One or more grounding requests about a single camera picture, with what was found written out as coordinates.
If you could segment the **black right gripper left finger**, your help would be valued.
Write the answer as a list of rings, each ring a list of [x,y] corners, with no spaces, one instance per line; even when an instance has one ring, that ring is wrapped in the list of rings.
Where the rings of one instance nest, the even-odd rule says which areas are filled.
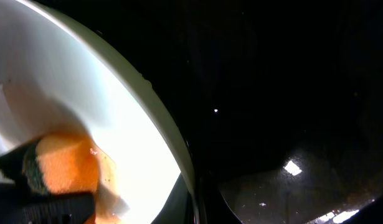
[[[181,174],[164,207],[151,224],[191,224],[191,196]]]

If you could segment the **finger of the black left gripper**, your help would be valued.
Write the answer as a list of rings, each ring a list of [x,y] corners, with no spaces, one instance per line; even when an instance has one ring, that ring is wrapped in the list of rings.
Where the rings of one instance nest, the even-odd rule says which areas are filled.
[[[0,183],[0,224],[85,223],[94,213],[89,192],[38,195],[26,187]]]

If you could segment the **round black tray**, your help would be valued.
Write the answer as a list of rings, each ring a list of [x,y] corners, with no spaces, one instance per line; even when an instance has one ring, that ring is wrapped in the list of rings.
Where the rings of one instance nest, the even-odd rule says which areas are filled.
[[[383,151],[383,0],[47,1],[111,44],[175,120],[203,223],[219,186],[305,151]],[[343,223],[383,223],[383,194]]]

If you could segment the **mint green plate front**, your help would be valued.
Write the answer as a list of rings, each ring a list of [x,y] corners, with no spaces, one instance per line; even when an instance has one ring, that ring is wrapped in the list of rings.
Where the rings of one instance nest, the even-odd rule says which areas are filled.
[[[121,223],[152,223],[180,174],[199,223],[191,156],[150,82],[65,14],[0,1],[0,156],[55,133],[86,136],[115,162]]]

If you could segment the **orange green scrub sponge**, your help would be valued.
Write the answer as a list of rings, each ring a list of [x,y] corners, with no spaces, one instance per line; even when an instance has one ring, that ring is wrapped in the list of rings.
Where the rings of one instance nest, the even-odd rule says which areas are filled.
[[[89,192],[95,213],[88,223],[121,223],[116,164],[86,136],[32,139],[0,156],[0,172],[31,196]]]

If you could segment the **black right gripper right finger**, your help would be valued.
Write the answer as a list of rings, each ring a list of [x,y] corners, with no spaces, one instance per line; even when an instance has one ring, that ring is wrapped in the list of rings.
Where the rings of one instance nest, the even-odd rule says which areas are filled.
[[[219,186],[241,223],[343,223],[383,194],[383,151],[295,151]]]

